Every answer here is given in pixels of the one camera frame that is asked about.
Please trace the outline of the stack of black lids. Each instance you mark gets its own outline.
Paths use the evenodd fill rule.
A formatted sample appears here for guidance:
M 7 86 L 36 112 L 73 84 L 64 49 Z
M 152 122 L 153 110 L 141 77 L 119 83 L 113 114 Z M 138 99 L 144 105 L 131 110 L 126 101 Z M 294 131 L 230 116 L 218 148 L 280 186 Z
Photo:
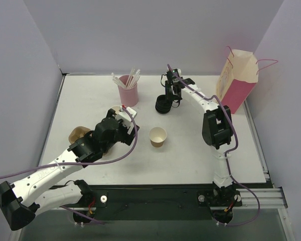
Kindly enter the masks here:
M 155 109 L 160 114 L 167 114 L 172 108 L 172 101 L 167 99 L 166 95 L 159 95 L 156 99 Z

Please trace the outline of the stack of brown paper cups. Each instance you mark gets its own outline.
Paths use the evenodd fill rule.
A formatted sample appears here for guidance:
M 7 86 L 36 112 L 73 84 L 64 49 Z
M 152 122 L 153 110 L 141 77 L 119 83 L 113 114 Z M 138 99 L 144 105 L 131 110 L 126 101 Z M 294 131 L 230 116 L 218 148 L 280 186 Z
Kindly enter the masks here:
M 121 112 L 121 106 L 120 105 L 112 106 L 111 109 L 113 109 L 116 114 Z

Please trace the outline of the single brown paper cup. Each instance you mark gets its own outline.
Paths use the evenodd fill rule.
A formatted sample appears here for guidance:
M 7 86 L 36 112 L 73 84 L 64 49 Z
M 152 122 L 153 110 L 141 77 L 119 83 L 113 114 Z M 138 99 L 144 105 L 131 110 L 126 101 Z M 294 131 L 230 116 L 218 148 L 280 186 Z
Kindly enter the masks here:
M 153 147 L 161 147 L 167 138 L 167 132 L 161 127 L 154 127 L 149 132 L 150 143 Z

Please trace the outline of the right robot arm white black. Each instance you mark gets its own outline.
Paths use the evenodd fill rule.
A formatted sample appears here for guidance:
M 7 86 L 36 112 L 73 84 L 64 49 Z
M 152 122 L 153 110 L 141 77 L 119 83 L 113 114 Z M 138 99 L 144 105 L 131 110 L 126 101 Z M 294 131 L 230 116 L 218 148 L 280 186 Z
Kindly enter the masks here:
M 188 101 L 203 114 L 202 138 L 211 147 L 214 163 L 213 183 L 218 189 L 212 198 L 219 205 L 230 199 L 230 192 L 235 183 L 229 164 L 230 152 L 238 148 L 238 136 L 232 123 L 230 108 L 223 105 L 216 95 L 206 96 L 196 83 L 180 76 L 179 69 L 168 68 L 167 78 L 162 86 L 165 94 L 157 98 L 156 110 L 168 113 L 173 104 L 180 106 L 182 100 Z

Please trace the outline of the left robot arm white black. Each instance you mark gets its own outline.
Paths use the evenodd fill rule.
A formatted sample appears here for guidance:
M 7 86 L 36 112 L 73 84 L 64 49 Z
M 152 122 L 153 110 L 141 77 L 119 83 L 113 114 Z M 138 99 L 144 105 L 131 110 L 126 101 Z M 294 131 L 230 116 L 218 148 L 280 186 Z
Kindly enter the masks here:
M 94 130 L 72 143 L 48 165 L 40 166 L 31 175 L 0 184 L 0 209 L 12 231 L 19 230 L 41 213 L 68 205 L 91 206 L 96 197 L 84 180 L 77 180 L 57 189 L 52 187 L 67 176 L 90 165 L 100 165 L 100 159 L 118 142 L 135 147 L 139 127 L 137 112 L 121 106 L 109 109 Z

